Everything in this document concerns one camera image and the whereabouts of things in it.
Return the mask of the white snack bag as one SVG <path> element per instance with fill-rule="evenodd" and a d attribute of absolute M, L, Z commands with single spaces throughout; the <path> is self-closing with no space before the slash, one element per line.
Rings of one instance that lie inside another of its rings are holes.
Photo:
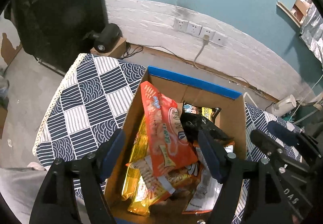
<path fill-rule="evenodd" d="M 222 188 L 222 184 L 219 184 L 218 181 L 211 176 L 200 147 L 196 147 L 195 149 L 198 158 L 203 165 L 203 169 L 201 170 L 200 182 L 193 193 L 193 197 L 182 212 L 184 215 L 211 212 Z"/>

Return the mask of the black cartoon snack bag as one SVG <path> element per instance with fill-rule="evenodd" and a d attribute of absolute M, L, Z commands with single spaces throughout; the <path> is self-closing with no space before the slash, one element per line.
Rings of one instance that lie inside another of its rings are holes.
<path fill-rule="evenodd" d="M 187 103 L 186 101 L 183 102 L 182 111 L 189 114 L 197 114 L 202 115 L 214 124 L 216 123 L 216 118 L 221 112 L 220 107 L 200 107 L 194 106 L 192 104 Z"/>

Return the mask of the black yellow snack bag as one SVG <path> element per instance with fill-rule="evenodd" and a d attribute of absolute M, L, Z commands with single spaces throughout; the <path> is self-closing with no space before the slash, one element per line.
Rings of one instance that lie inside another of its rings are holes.
<path fill-rule="evenodd" d="M 180 121 L 189 142 L 198 141 L 198 133 L 205 130 L 210 136 L 221 145 L 225 146 L 234 141 L 233 137 L 228 136 L 222 129 L 201 114 L 191 114 L 183 112 Z"/>

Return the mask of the yellow long biscuit box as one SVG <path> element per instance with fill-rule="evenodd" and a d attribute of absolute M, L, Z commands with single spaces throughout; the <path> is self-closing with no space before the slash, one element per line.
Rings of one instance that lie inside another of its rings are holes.
<path fill-rule="evenodd" d="M 129 163 L 134 163 L 146 156 L 148 148 L 148 136 L 146 130 L 146 118 L 143 116 L 135 141 L 133 143 Z M 127 166 L 125 180 L 122 188 L 122 200 L 126 201 L 132 197 L 136 191 L 137 184 L 140 179 L 140 171 Z"/>

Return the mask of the orange yellow chips bag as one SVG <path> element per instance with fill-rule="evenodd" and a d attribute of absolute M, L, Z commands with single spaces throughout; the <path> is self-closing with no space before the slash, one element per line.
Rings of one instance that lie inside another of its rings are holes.
<path fill-rule="evenodd" d="M 188 195 L 200 181 L 202 170 L 201 163 L 197 162 L 155 177 L 149 156 L 130 162 L 127 167 L 139 173 L 128 211 L 140 216 L 149 216 L 150 206 L 166 201 L 173 195 Z"/>

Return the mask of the red snack bag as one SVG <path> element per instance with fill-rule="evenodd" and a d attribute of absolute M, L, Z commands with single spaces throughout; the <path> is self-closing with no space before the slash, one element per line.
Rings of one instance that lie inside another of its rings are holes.
<path fill-rule="evenodd" d="M 183 130 L 177 103 L 148 81 L 140 84 L 149 151 L 156 177 L 198 161 Z"/>

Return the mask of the white kettle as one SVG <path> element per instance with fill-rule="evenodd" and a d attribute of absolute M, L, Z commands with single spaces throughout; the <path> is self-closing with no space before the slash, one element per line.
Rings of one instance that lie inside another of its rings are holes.
<path fill-rule="evenodd" d="M 290 94 L 289 96 L 280 100 L 276 104 L 272 105 L 269 110 L 271 114 L 277 117 L 281 117 L 286 113 L 290 112 L 291 110 L 293 110 L 294 108 L 296 108 L 296 106 L 297 106 L 296 99 L 292 94 Z"/>

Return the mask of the blue cardboard box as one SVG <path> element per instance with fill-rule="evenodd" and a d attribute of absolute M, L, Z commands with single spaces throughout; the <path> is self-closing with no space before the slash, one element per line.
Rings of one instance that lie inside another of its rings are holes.
<path fill-rule="evenodd" d="M 244 99 L 240 92 L 153 66 L 147 68 L 142 80 L 149 81 L 159 92 L 177 103 L 186 101 L 195 106 L 220 107 L 222 110 L 218 126 L 228 136 L 233 137 L 237 157 L 245 159 L 246 114 Z M 149 217 L 128 212 L 130 201 L 121 199 L 126 173 L 125 164 L 129 160 L 143 115 L 141 91 L 137 89 L 123 123 L 125 144 L 105 188 L 105 198 L 113 217 L 117 223 L 197 223 L 199 220 L 206 220 L 207 214 L 182 214 L 187 204 L 185 199 L 167 200 L 164 205 L 153 205 Z"/>

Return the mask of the navy patterned tablecloth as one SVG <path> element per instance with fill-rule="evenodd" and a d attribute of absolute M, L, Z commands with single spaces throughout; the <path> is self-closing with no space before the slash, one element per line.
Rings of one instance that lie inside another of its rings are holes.
<path fill-rule="evenodd" d="M 83 158 L 110 139 L 125 122 L 148 67 L 106 56 L 80 54 L 61 81 L 44 116 L 33 153 L 49 167 L 54 159 Z M 253 129 L 265 130 L 274 116 L 245 102 L 246 158 L 259 161 L 250 141 Z"/>

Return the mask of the black projector on box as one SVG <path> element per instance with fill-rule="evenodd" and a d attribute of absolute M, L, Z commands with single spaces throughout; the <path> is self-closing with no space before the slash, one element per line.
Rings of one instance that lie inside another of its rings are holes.
<path fill-rule="evenodd" d="M 108 23 L 102 32 L 97 33 L 92 30 L 83 37 L 83 40 L 92 45 L 98 53 L 108 53 L 113 50 L 121 35 L 122 32 L 117 24 Z"/>

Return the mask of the black cabinet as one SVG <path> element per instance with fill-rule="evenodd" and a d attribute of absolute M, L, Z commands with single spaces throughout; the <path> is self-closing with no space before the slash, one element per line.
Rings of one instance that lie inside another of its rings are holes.
<path fill-rule="evenodd" d="M 91 31 L 107 23 L 104 0 L 9 0 L 4 17 L 16 30 L 25 52 L 67 71 L 94 41 Z"/>

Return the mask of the white wall socket strip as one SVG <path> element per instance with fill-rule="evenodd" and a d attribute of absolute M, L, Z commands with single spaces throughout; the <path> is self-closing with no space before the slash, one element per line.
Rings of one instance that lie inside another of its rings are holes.
<path fill-rule="evenodd" d="M 219 46 L 225 46 L 227 44 L 228 38 L 224 34 L 187 20 L 175 18 L 173 29 L 175 31 L 187 33 L 191 36 L 199 37 L 201 39 L 207 36 L 210 42 Z"/>

